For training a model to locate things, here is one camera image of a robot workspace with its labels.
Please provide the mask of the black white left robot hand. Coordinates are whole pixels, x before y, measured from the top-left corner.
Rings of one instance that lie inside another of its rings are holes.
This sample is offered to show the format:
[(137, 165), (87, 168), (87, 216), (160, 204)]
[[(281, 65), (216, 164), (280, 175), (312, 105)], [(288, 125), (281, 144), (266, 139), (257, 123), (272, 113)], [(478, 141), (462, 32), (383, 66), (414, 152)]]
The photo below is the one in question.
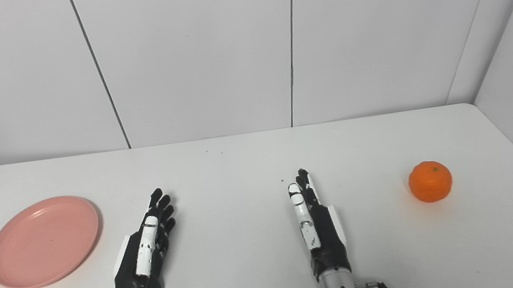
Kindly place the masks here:
[(161, 271), (176, 225), (173, 212), (171, 197), (156, 188), (139, 229), (122, 243), (115, 288), (163, 288)]

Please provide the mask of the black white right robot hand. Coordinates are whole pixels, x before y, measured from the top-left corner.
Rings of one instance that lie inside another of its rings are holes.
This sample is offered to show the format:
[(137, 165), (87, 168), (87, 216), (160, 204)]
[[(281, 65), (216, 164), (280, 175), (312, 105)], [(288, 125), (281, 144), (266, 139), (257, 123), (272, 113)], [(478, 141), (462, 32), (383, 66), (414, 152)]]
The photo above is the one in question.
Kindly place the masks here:
[(316, 280), (324, 271), (352, 271), (345, 234), (335, 207), (321, 203), (310, 173), (303, 168), (299, 169), (295, 182), (287, 189), (304, 244), (310, 252)]

